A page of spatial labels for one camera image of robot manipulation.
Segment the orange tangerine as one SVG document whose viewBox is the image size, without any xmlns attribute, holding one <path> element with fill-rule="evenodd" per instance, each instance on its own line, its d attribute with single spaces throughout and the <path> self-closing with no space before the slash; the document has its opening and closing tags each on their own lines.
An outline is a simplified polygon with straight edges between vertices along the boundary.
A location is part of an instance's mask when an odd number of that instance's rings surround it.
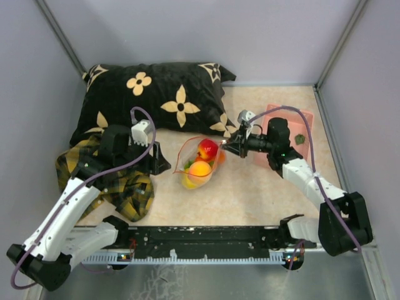
<svg viewBox="0 0 400 300">
<path fill-rule="evenodd" d="M 218 159 L 217 159 L 217 163 L 220 165 L 220 164 L 223 164 L 224 162 L 225 162 L 225 160 L 226 160 L 226 154 L 225 154 L 225 152 L 224 151 L 221 151 L 220 153 L 219 153 L 219 157 L 218 157 Z"/>
</svg>

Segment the green leaf fruit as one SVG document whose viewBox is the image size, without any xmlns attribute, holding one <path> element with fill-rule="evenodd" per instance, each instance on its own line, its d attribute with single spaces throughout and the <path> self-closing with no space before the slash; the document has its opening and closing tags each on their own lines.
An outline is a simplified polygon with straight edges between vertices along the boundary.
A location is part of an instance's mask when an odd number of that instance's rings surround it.
<svg viewBox="0 0 400 300">
<path fill-rule="evenodd" d="M 188 161 L 185 163 L 183 170 L 184 170 L 184 171 L 187 171 L 187 170 L 191 167 L 191 165 L 192 165 L 194 162 L 195 162 L 195 160 L 188 160 Z"/>
</svg>

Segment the red apple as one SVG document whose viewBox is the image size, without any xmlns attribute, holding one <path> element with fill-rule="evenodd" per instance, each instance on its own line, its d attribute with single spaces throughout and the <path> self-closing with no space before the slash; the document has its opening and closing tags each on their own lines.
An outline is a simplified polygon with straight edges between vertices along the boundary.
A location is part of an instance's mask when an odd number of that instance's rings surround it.
<svg viewBox="0 0 400 300">
<path fill-rule="evenodd" d="M 218 145 L 211 139 L 203 139 L 197 145 L 197 159 L 205 162 L 213 161 L 218 153 Z"/>
</svg>

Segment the yellow lemon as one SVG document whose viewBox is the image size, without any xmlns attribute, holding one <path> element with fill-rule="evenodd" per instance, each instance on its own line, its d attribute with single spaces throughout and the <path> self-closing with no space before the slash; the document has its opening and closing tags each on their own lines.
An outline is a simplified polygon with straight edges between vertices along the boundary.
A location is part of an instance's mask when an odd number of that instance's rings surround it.
<svg viewBox="0 0 400 300">
<path fill-rule="evenodd" d="M 198 186 L 194 184 L 189 178 L 187 174 L 182 175 L 181 184 L 188 190 L 196 189 Z"/>
</svg>

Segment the clear zip top bag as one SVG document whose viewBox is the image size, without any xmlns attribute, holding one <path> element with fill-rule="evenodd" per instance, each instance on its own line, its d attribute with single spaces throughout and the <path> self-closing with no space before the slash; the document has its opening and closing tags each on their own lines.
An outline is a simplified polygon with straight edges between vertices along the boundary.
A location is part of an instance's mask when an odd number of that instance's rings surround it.
<svg viewBox="0 0 400 300">
<path fill-rule="evenodd" d="M 184 188 L 193 190 L 207 184 L 225 160 L 221 141 L 196 136 L 182 145 L 173 173 L 180 176 Z"/>
</svg>

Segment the yellow-orange peach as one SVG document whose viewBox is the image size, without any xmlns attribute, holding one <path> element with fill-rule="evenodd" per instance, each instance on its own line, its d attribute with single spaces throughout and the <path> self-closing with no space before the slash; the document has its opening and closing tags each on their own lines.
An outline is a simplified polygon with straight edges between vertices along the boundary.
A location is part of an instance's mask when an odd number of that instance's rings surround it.
<svg viewBox="0 0 400 300">
<path fill-rule="evenodd" d="M 197 186 L 206 184 L 212 176 L 212 167 L 204 161 L 194 162 L 188 171 L 188 178 Z"/>
</svg>

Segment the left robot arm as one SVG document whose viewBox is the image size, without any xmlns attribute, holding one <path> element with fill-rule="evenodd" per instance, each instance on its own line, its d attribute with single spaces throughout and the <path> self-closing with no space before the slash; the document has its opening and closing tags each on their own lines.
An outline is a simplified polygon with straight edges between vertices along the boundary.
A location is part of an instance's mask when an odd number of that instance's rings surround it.
<svg viewBox="0 0 400 300">
<path fill-rule="evenodd" d="M 91 254 L 129 243 L 129 223 L 144 218 L 154 200 L 151 176 L 171 167 L 159 143 L 148 138 L 153 132 L 147 120 L 94 129 L 56 159 L 61 196 L 32 235 L 7 250 L 16 272 L 53 291 Z M 104 201 L 115 207 L 116 215 L 69 241 L 76 223 Z"/>
</svg>

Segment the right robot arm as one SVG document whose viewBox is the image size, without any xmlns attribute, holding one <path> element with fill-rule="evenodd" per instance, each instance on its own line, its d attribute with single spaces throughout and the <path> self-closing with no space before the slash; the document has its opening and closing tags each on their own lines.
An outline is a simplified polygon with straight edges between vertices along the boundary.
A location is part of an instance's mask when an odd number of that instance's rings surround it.
<svg viewBox="0 0 400 300">
<path fill-rule="evenodd" d="M 244 121 L 239 130 L 221 143 L 223 150 L 241 158 L 248 152 L 266 154 L 269 167 L 296 186 L 319 211 L 318 218 L 295 214 L 281 220 L 279 240 L 294 247 L 305 240 L 320 244 L 331 256 L 360 250 L 373 240 L 366 202 L 358 192 L 346 192 L 315 171 L 290 142 L 288 122 L 272 118 L 266 134 L 253 134 Z"/>
</svg>

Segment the yellow plaid shirt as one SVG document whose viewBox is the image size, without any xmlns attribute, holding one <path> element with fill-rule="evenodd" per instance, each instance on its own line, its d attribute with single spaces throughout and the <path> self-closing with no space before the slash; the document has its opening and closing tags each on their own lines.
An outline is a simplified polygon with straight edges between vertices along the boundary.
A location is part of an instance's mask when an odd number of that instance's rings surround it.
<svg viewBox="0 0 400 300">
<path fill-rule="evenodd" d="M 55 166 L 60 191 L 64 191 L 67 181 L 80 158 L 87 154 L 98 154 L 100 141 L 101 134 L 92 133 L 87 139 L 78 142 L 71 149 L 58 156 Z M 153 200 L 154 185 L 149 175 L 132 169 L 125 169 L 111 174 L 109 185 L 91 202 L 80 219 L 84 219 L 102 203 L 108 202 L 128 221 L 137 222 L 149 212 Z"/>
</svg>

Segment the pink plastic basket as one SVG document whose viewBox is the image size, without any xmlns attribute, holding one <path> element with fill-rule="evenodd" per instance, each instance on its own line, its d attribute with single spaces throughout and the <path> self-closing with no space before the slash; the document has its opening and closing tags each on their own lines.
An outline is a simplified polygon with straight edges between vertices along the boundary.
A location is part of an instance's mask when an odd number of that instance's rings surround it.
<svg viewBox="0 0 400 300">
<path fill-rule="evenodd" d="M 271 109 L 277 108 L 281 105 L 279 104 L 268 104 L 266 107 L 266 110 L 269 111 Z M 310 131 L 312 131 L 313 128 L 313 121 L 314 121 L 314 114 L 311 113 L 310 111 L 302 110 L 302 114 L 306 118 L 306 121 L 309 125 Z M 283 118 L 287 120 L 288 123 L 288 128 L 290 130 L 290 135 L 289 135 L 289 140 L 291 142 L 291 146 L 303 156 L 305 160 L 309 160 L 308 156 L 310 153 L 310 146 L 309 146 L 309 138 L 308 138 L 308 132 L 306 128 L 306 124 L 303 121 L 302 117 L 294 111 L 290 111 L 287 109 L 282 109 L 278 111 L 271 112 L 265 116 L 263 116 L 261 119 L 262 121 L 256 121 L 257 124 L 260 124 L 262 126 L 262 131 L 264 134 L 267 133 L 268 129 L 268 122 L 271 118 Z M 297 134 L 303 134 L 306 137 L 306 141 L 304 144 L 301 145 L 296 145 L 294 138 Z M 268 164 L 268 160 L 266 157 L 266 154 L 260 153 L 260 152 L 252 152 L 252 163 L 260 166 L 262 168 L 270 168 Z"/>
</svg>

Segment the loose green leaf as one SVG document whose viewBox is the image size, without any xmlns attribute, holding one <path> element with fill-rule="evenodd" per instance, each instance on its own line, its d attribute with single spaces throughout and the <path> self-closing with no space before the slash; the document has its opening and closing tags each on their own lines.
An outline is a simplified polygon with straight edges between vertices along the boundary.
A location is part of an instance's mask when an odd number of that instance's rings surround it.
<svg viewBox="0 0 400 300">
<path fill-rule="evenodd" d="M 303 134 L 297 134 L 294 138 L 296 145 L 304 144 L 306 141 L 306 137 Z"/>
</svg>

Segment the black floral pillow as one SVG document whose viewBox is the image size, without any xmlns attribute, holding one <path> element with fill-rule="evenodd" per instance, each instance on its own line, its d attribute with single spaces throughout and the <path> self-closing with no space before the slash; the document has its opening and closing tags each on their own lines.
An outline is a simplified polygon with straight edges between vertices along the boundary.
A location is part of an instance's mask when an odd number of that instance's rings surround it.
<svg viewBox="0 0 400 300">
<path fill-rule="evenodd" d="M 236 75 L 216 62 L 97 64 L 84 73 L 86 93 L 70 145 L 113 124 L 131 126 L 131 109 L 144 109 L 156 128 L 230 138 L 222 84 Z"/>
</svg>

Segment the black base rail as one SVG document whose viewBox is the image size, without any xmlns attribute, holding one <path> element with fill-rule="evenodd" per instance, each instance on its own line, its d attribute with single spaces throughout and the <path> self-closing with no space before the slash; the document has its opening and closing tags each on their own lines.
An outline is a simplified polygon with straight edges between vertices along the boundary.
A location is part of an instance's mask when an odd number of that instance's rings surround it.
<svg viewBox="0 0 400 300">
<path fill-rule="evenodd" d="M 268 258 L 299 239 L 284 226 L 138 226 L 130 227 L 107 250 L 127 249 L 134 258 Z"/>
</svg>

